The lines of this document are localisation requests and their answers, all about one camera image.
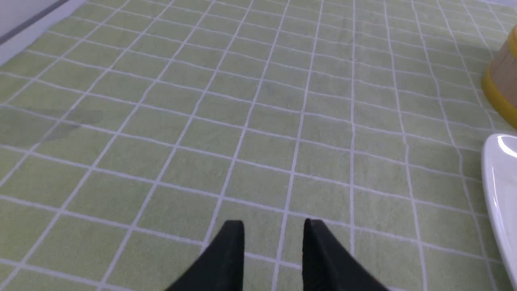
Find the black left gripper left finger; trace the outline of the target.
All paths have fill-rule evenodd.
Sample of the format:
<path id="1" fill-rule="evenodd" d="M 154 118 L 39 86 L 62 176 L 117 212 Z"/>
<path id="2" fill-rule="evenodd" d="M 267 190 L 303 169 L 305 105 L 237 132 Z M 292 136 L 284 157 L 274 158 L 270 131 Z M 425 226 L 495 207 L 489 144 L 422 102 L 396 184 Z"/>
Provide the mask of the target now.
<path id="1" fill-rule="evenodd" d="M 227 220 L 201 256 L 167 291 L 242 291 L 244 223 Z"/>

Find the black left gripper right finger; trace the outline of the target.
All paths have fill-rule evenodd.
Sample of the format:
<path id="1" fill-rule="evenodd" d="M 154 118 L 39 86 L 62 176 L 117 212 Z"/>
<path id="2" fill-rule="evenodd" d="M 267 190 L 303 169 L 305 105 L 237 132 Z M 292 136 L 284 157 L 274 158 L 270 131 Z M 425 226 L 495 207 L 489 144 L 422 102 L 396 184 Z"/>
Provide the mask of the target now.
<path id="1" fill-rule="evenodd" d="M 322 220 L 303 225 L 304 291 L 387 291 L 347 252 Z"/>

